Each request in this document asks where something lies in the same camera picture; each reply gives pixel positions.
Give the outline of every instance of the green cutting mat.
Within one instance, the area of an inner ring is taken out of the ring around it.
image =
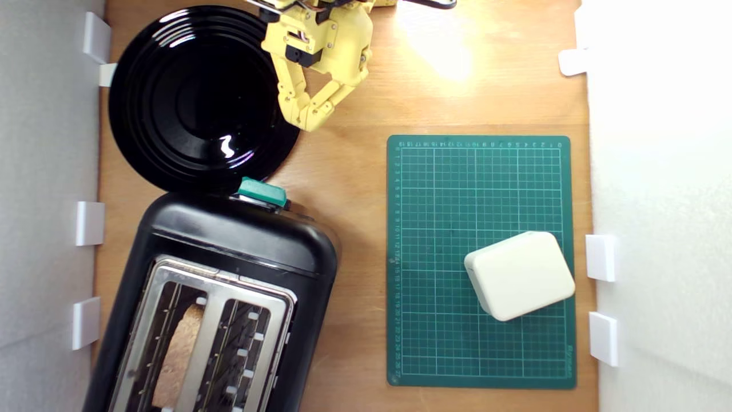
[[[574,273],[569,139],[392,136],[388,152],[389,383],[575,387],[575,299],[499,322],[463,265],[470,251],[540,230]]]

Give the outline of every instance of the white clip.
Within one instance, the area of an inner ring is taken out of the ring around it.
[[[590,43],[592,41],[592,19],[588,4],[583,4],[575,10],[575,37],[577,48],[559,52],[559,71],[565,76],[575,76],[587,73],[589,65]]]
[[[590,354],[606,364],[618,366],[618,321],[590,312]]]
[[[99,296],[74,304],[71,333],[73,350],[79,350],[99,339],[101,310]]]
[[[99,85],[101,87],[111,87],[114,70],[117,69],[117,63],[108,63],[99,66]]]
[[[109,62],[112,28],[93,12],[86,12],[83,52],[100,65]]]
[[[615,281],[615,238],[586,235],[587,276],[605,282]]]
[[[104,242],[104,203],[78,202],[76,205],[76,246]]]
[[[569,77],[587,73],[589,51],[571,48],[559,52],[559,71]]]

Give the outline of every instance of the wooden surface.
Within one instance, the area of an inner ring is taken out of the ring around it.
[[[194,0],[108,0],[112,59],[146,24]],[[324,128],[303,133],[272,180],[332,226],[343,260],[302,411],[597,410],[597,364],[585,276],[591,231],[588,111],[583,76],[564,78],[557,53],[575,45],[578,0],[460,0],[451,11],[402,3],[377,9],[370,77]],[[243,1],[223,4],[251,10]],[[161,194],[117,150],[102,91],[100,201],[107,232],[95,293],[106,327],[143,211]],[[395,133],[561,133],[572,140],[578,386],[572,391],[391,387],[386,383],[386,139]]]

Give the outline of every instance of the robotic arm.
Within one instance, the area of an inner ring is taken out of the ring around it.
[[[368,76],[374,7],[397,0],[246,0],[259,7],[267,23],[262,49],[272,55],[279,83],[280,109],[292,125],[305,131],[319,128]],[[457,0],[406,0],[449,9]],[[302,68],[330,74],[314,96],[305,87]]]

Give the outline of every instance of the white wall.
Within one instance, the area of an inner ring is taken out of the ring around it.
[[[89,382],[70,321],[92,295],[74,229],[97,198],[98,66],[81,47],[103,2],[0,0],[0,411],[78,412]]]
[[[585,5],[594,228],[619,240],[600,410],[732,411],[730,2]]]

